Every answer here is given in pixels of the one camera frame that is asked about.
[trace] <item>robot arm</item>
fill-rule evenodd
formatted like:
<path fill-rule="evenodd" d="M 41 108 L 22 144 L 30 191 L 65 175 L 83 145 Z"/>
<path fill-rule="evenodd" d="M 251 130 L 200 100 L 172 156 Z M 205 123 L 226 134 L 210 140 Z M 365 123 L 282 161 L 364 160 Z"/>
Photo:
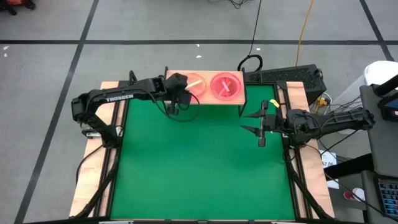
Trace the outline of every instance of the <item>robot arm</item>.
<path fill-rule="evenodd" d="M 131 83 L 128 86 L 104 90 L 91 90 L 72 100 L 73 120 L 85 123 L 100 133 L 104 147 L 116 147 L 120 137 L 112 125 L 107 125 L 97 115 L 96 110 L 104 103 L 122 100 L 168 100 L 171 101 L 169 110 L 175 112 L 176 103 L 189 105 L 191 94 L 185 90 L 187 77 L 175 73 L 167 80 L 162 77 L 146 78 Z"/>
<path fill-rule="evenodd" d="M 369 130 L 374 125 L 373 114 L 363 108 L 356 108 L 340 113 L 321 115 L 305 110 L 288 110 L 286 119 L 277 115 L 267 114 L 268 101 L 261 103 L 261 109 L 247 118 L 261 118 L 260 128 L 242 126 L 251 131 L 259 139 L 259 146 L 266 145 L 266 131 L 284 133 L 292 147 L 305 145 L 312 138 L 318 139 L 326 134 L 345 129 Z"/>

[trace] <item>keyboard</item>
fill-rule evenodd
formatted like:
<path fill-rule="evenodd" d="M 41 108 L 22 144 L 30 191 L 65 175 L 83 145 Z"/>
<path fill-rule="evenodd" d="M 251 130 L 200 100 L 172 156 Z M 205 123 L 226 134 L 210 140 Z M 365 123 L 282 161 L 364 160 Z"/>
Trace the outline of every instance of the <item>keyboard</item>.
<path fill-rule="evenodd" d="M 398 180 L 378 179 L 378 184 L 384 213 L 398 219 Z"/>

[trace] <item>petri dish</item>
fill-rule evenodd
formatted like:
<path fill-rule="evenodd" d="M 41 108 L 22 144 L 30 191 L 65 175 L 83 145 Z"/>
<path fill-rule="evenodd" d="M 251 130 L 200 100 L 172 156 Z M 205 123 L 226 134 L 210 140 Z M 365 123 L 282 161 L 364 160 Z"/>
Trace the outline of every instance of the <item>petri dish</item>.
<path fill-rule="evenodd" d="M 189 90 L 189 92 L 194 94 L 196 97 L 200 96 L 206 90 L 206 80 L 201 75 L 197 73 L 188 73 L 185 74 L 185 76 L 188 77 L 188 85 L 200 81 L 200 83 L 186 88 L 186 90 Z"/>
<path fill-rule="evenodd" d="M 221 100 L 232 100 L 242 91 L 241 82 L 231 73 L 219 73 L 211 79 L 211 91 Z"/>

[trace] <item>wooden frame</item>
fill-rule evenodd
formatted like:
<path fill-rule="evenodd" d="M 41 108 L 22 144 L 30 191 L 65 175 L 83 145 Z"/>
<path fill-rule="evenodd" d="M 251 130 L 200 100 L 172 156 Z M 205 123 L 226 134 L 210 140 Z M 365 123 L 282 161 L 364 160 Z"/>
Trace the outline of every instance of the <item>wooden frame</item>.
<path fill-rule="evenodd" d="M 117 87 L 118 82 L 103 82 L 101 88 L 113 88 Z M 287 93 L 289 95 L 290 107 L 292 109 L 303 109 L 309 110 L 307 104 L 307 98 L 305 96 L 304 86 L 302 82 L 287 82 Z M 284 103 L 283 91 L 279 90 L 280 102 Z M 105 122 L 110 123 L 113 113 L 114 103 L 108 103 L 98 108 L 97 115 Z M 121 124 L 121 117 L 124 109 L 124 102 L 122 101 L 119 107 L 119 113 L 117 118 L 117 124 Z M 285 114 L 286 107 L 282 105 L 282 112 Z M 96 149 L 101 144 L 100 138 L 89 139 L 86 145 L 85 156 L 92 150 Z M 318 148 L 317 141 L 312 139 L 308 142 L 309 146 L 313 146 L 315 149 Z M 303 172 L 305 174 L 305 181 L 308 190 L 314 196 L 315 200 L 321 205 L 321 207 L 329 214 L 334 217 L 333 207 L 331 204 L 328 187 L 326 184 L 326 178 L 323 173 L 322 162 L 317 152 L 312 147 L 304 147 L 300 150 L 301 160 L 303 164 Z M 101 168 L 104 161 L 104 150 L 100 150 L 96 154 L 92 155 L 82 165 L 79 182 L 76 187 L 75 196 L 73 198 L 72 207 L 70 210 L 70 216 L 76 215 L 80 212 L 86 203 L 90 200 L 92 195 L 98 188 L 101 176 Z M 114 151 L 111 154 L 111 161 L 108 164 L 108 170 L 113 163 Z M 296 159 L 293 160 L 294 167 L 296 167 Z M 296 186 L 296 194 L 298 200 L 298 209 L 301 218 L 309 218 L 305 212 L 305 204 L 303 195 L 300 189 Z M 99 211 L 100 216 L 106 215 L 106 204 L 108 202 L 109 186 L 105 190 L 102 198 L 102 206 Z"/>

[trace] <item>green work surface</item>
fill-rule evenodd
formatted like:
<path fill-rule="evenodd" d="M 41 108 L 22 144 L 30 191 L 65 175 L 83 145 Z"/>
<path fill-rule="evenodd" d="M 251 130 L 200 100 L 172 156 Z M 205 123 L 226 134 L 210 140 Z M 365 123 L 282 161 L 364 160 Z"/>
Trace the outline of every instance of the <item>green work surface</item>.
<path fill-rule="evenodd" d="M 275 98 L 274 89 L 248 86 L 247 98 L 244 114 Z M 260 119 L 239 118 L 237 106 L 202 105 L 180 123 L 150 101 L 131 101 L 111 218 L 294 220 L 280 134 L 267 133 L 258 147 L 242 124 Z"/>

